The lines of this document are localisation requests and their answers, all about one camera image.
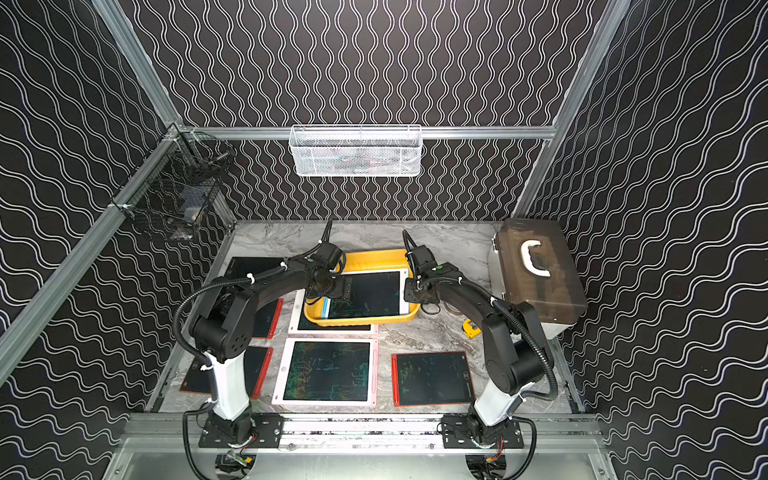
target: metal mesh basket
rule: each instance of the metal mesh basket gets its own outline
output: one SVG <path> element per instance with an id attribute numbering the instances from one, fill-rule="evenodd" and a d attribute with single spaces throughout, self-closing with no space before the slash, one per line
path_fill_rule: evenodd
<path id="1" fill-rule="evenodd" d="M 134 230 L 150 240 L 193 240 L 219 192 L 235 149 L 207 134 L 182 134 L 126 205 Z"/>
<path id="2" fill-rule="evenodd" d="M 288 140 L 304 177 L 415 177 L 421 125 L 293 125 Z"/>

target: toolbox handle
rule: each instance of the toolbox handle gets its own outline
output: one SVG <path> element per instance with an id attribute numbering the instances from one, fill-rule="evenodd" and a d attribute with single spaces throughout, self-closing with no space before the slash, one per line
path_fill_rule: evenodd
<path id="1" fill-rule="evenodd" d="M 540 268 L 536 268 L 536 266 L 531 261 L 531 247 L 538 247 L 541 245 L 541 242 L 538 240 L 526 240 L 523 242 L 523 244 L 520 246 L 520 257 L 523 259 L 523 265 L 525 266 L 525 269 L 534 275 L 538 276 L 550 276 L 549 270 L 542 270 Z"/>

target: yellow tray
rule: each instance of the yellow tray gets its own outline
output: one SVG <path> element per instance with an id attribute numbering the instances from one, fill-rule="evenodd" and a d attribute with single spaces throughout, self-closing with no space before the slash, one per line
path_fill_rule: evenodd
<path id="1" fill-rule="evenodd" d="M 407 268 L 409 276 L 413 277 L 413 272 L 408 266 L 406 260 L 406 249 L 394 250 L 374 250 L 372 252 L 356 252 L 346 254 L 345 272 L 364 272 L 367 270 L 391 270 L 395 268 Z M 418 303 L 410 303 L 410 312 L 405 315 L 396 316 L 367 316 L 365 318 L 350 319 L 324 319 L 323 300 L 313 305 L 304 305 L 304 315 L 310 322 L 322 326 L 342 326 L 342 325 L 374 325 L 380 323 L 401 323 L 410 322 L 422 307 Z"/>

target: black wavy pattern wall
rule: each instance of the black wavy pattern wall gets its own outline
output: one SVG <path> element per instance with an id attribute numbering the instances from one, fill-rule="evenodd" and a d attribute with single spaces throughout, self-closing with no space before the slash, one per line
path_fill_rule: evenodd
<path id="1" fill-rule="evenodd" d="M 0 3 L 0 334 L 165 131 L 86 0 Z"/>
<path id="2" fill-rule="evenodd" d="M 637 0 L 541 189 L 620 478 L 768 475 L 768 3 Z"/>
<path id="3" fill-rule="evenodd" d="M 238 148 L 223 192 L 241 220 L 503 220 L 540 140 L 425 141 L 418 177 L 300 177 L 288 143 Z"/>
<path id="4" fill-rule="evenodd" d="M 0 332 L 165 128 L 87 0 L 0 2 Z M 101 478 L 173 346 L 170 315 L 223 239 L 123 226 L 0 386 L 0 478 Z"/>
<path id="5" fill-rule="evenodd" d="M 103 476 L 129 412 L 143 412 L 173 349 L 170 320 L 224 237 L 152 243 L 126 223 L 0 387 L 0 478 Z"/>
<path id="6" fill-rule="evenodd" d="M 605 0 L 121 0 L 184 123 L 551 124 Z"/>

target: black wire basket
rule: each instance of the black wire basket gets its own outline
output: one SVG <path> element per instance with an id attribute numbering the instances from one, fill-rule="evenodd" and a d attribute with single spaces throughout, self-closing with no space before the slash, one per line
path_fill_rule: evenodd
<path id="1" fill-rule="evenodd" d="M 131 200 L 118 206 L 153 241 L 196 240 L 236 150 L 208 134 L 182 133 Z"/>

